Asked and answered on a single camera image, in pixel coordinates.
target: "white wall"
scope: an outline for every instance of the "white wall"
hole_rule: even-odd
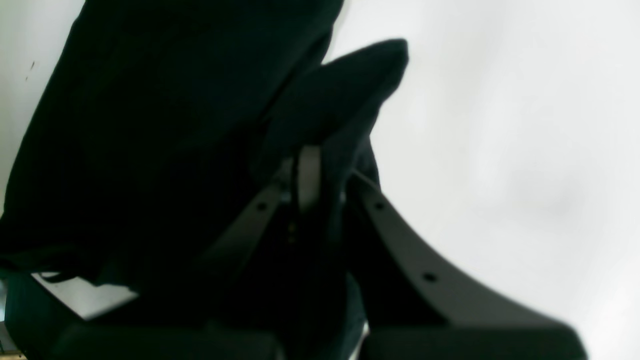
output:
[[[0,0],[2,186],[81,3]],[[351,0],[330,54],[409,40],[373,134],[384,191],[453,263],[575,326],[594,360],[640,358],[639,12]]]

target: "screw hole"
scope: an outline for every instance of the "screw hole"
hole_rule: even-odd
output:
[[[425,279],[428,282],[437,282],[438,281],[438,277],[435,274],[432,274],[430,272],[422,274],[422,278]]]

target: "dark cloth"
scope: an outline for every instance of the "dark cloth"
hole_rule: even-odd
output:
[[[354,168],[377,181],[369,133],[407,63],[405,41],[389,40],[321,65],[341,6],[87,1],[9,178],[0,269],[144,293],[210,245],[283,157],[315,144],[322,241],[308,295],[321,300],[307,320],[335,332],[340,193]]]

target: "white ceiling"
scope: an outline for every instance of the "white ceiling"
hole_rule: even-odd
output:
[[[82,3],[0,2],[2,187]],[[383,191],[454,264],[572,324],[594,360],[640,358],[639,15],[624,0],[352,0],[328,57],[409,40],[372,135]]]

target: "black fabric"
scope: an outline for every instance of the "black fabric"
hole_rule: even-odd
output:
[[[12,169],[0,269],[144,295],[179,281],[284,156],[320,145],[299,355],[344,358],[344,324],[362,310],[345,315],[340,193],[353,168],[377,181],[369,133],[408,59],[389,40],[321,65],[341,6],[87,1]]]

